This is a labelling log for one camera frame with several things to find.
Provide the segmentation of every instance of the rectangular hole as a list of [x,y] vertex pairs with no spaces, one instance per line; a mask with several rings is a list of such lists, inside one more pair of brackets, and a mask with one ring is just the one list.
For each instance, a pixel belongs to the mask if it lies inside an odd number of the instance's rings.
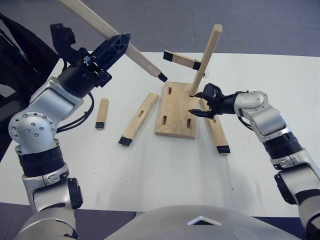
[[186,121],[186,127],[189,129],[190,128],[190,123],[191,123],[191,119],[188,118]]
[[167,116],[163,116],[162,125],[166,125],[166,123],[167,123]]
[[140,118],[142,114],[144,114],[143,110],[141,110],[141,112],[139,113],[138,118]]

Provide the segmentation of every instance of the wooden block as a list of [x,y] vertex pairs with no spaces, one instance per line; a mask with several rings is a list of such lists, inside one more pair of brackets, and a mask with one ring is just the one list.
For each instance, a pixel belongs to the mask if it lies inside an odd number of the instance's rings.
[[[207,105],[206,100],[200,99],[199,102],[203,111],[209,110],[209,106]],[[216,115],[214,119],[206,118],[206,122],[208,123],[211,136],[213,137],[213,141],[216,144],[216,149],[218,150],[219,154],[230,154],[229,144],[226,139],[224,130],[222,129],[222,126],[220,124],[218,116]]]
[[165,83],[156,121],[156,135],[196,138],[197,117],[188,110],[197,108],[198,99],[189,96],[190,87],[190,83]]
[[98,117],[96,118],[96,123],[95,123],[96,129],[105,128],[108,110],[109,110],[109,100],[107,98],[102,98],[100,101]]
[[220,24],[215,24],[212,29],[209,41],[206,45],[205,51],[203,53],[203,56],[201,59],[201,66],[199,70],[196,72],[196,75],[192,83],[192,87],[190,88],[190,96],[192,97],[196,94],[198,90],[201,79],[204,76],[205,70],[208,66],[211,55],[216,48],[216,45],[218,43],[221,33],[222,33],[222,26]]
[[182,56],[172,51],[165,50],[163,53],[163,59],[169,62],[180,64],[188,68],[199,70],[201,62],[190,57]]
[[135,116],[131,120],[130,124],[126,127],[122,137],[119,140],[119,144],[124,146],[129,146],[133,141],[134,137],[137,135],[137,132],[144,124],[146,118],[152,110],[152,107],[155,105],[159,98],[159,95],[156,93],[149,93],[149,95],[144,100],[143,104],[136,112]]
[[[87,7],[80,0],[58,0],[65,5],[69,10],[77,14],[91,27],[97,30],[105,39],[109,40],[119,33],[99,17],[94,11]],[[157,68],[150,60],[148,60],[140,51],[138,51],[131,43],[129,43],[125,54],[146,72],[154,77],[158,77],[161,81],[165,82],[167,77],[162,74],[161,70]]]

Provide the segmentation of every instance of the wooden stick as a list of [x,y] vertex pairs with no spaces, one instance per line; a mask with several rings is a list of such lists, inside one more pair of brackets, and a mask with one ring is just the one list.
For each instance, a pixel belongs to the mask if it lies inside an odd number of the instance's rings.
[[199,84],[201,82],[201,79],[204,76],[205,70],[208,66],[209,60],[211,58],[212,53],[214,52],[216,45],[218,43],[218,40],[220,38],[222,32],[222,26],[220,24],[215,24],[209,41],[206,45],[205,51],[203,53],[202,59],[201,59],[201,66],[199,70],[196,72],[196,75],[194,77],[191,89],[190,89],[190,96],[194,96],[198,90]]
[[180,64],[188,68],[199,70],[201,62],[190,57],[186,57],[172,51],[165,50],[163,53],[163,59],[169,62]]
[[136,112],[135,116],[131,120],[130,124],[126,127],[122,137],[119,140],[119,144],[124,146],[129,146],[133,138],[136,136],[137,132],[144,124],[146,118],[152,110],[152,107],[155,105],[159,98],[159,95],[156,93],[149,93],[149,95],[144,100],[143,104]]
[[96,129],[105,128],[108,110],[109,110],[109,100],[107,98],[102,98],[100,101],[98,117],[96,118],[96,123],[95,123]]
[[[209,106],[204,99],[200,99],[200,106],[204,111],[209,110]],[[229,144],[218,116],[215,116],[214,119],[207,118],[206,122],[208,123],[211,135],[213,137],[214,143],[216,144],[216,149],[218,150],[219,154],[230,154]]]
[[[87,7],[80,0],[58,0],[65,5],[69,10],[77,14],[91,27],[97,30],[105,39],[109,40],[119,33],[113,29],[108,23],[106,23],[101,17],[99,17],[94,11]],[[163,75],[161,70],[157,68],[150,60],[148,60],[141,52],[139,52],[131,43],[125,53],[132,61],[138,64],[146,72],[154,77],[158,77],[165,82],[167,77]]]

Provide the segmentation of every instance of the wooden plank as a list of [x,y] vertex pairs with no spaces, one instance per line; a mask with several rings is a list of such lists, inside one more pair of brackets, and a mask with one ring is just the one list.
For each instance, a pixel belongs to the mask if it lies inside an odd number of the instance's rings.
[[188,110],[198,107],[198,99],[189,96],[190,87],[191,83],[165,83],[156,121],[156,135],[196,138],[197,117]]
[[[106,23],[101,17],[99,17],[94,11],[87,7],[80,0],[58,0],[60,3],[65,5],[69,10],[77,14],[91,27],[97,30],[105,39],[109,40],[119,33]],[[160,80],[165,82],[167,77],[162,74],[161,70],[157,68],[150,60],[148,60],[140,51],[138,51],[131,43],[125,53],[132,61],[138,64],[146,72],[154,77],[158,77]]]
[[201,62],[195,59],[192,59],[187,56],[180,55],[178,53],[165,50],[163,53],[163,59],[169,62],[180,64],[188,68],[199,70]]
[[152,110],[152,107],[155,105],[159,98],[159,95],[156,93],[149,93],[149,95],[144,100],[143,104],[136,112],[135,116],[131,120],[130,124],[125,129],[122,137],[119,140],[119,144],[124,146],[129,146],[133,141],[134,137],[137,135],[142,124],[144,124],[146,118]]
[[215,24],[209,41],[206,45],[205,51],[203,53],[202,59],[201,59],[201,66],[199,70],[196,72],[196,75],[194,77],[191,89],[190,89],[190,96],[194,96],[198,90],[199,84],[201,82],[201,79],[204,76],[205,70],[208,66],[208,63],[210,61],[211,55],[214,52],[216,45],[218,43],[218,40],[220,38],[220,35],[222,33],[222,26],[220,24]]
[[105,128],[108,110],[109,110],[109,100],[108,98],[102,98],[100,101],[98,117],[96,118],[96,123],[95,123],[96,129]]
[[[200,99],[199,102],[203,111],[209,110],[209,106],[207,105],[206,100]],[[229,144],[226,139],[224,130],[222,129],[218,116],[216,115],[214,119],[206,118],[206,122],[208,124],[208,127],[211,132],[211,136],[213,138],[213,141],[216,145],[216,149],[218,150],[219,154],[221,155],[230,154]]]

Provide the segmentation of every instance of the tabletop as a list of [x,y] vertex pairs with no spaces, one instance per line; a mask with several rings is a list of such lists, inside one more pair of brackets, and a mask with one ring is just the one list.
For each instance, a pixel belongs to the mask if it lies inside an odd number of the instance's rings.
[[[168,77],[192,83],[195,70],[162,59],[159,52],[143,53]],[[183,53],[201,59],[201,53]],[[52,76],[62,69],[59,61]],[[305,56],[214,53],[209,76],[199,86],[218,85],[225,95],[263,91],[279,109],[310,155],[320,166],[320,58]],[[127,56],[108,71],[112,80],[92,90],[95,107],[79,127],[58,133],[70,177],[83,194],[83,209],[148,211],[200,204],[229,208],[250,216],[297,217],[297,206],[286,203],[276,185],[277,171],[256,135],[235,115],[219,116],[231,154],[219,155],[206,122],[197,119],[196,139],[155,135],[160,101],[156,103],[129,147],[118,144],[148,93],[161,97],[164,83],[150,76]],[[106,127],[96,130],[100,99],[110,101]],[[84,104],[60,126],[86,111]],[[28,204],[22,169],[12,141],[0,164],[0,202]]]

